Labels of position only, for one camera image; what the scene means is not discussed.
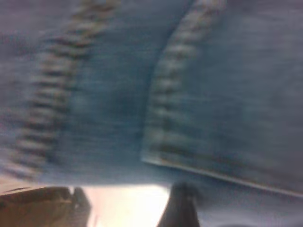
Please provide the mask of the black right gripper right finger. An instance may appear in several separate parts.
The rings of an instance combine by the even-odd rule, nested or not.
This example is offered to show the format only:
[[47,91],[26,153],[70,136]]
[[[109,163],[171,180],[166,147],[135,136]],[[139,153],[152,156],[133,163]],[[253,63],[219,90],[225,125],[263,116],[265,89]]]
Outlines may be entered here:
[[159,227],[200,227],[196,211],[196,190],[187,183],[172,186]]

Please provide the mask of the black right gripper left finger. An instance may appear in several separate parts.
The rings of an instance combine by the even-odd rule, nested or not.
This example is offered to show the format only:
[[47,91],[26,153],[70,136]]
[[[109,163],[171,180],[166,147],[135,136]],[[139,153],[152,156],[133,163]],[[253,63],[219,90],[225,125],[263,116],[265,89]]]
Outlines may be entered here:
[[44,187],[0,197],[2,227],[86,227],[91,204],[82,188]]

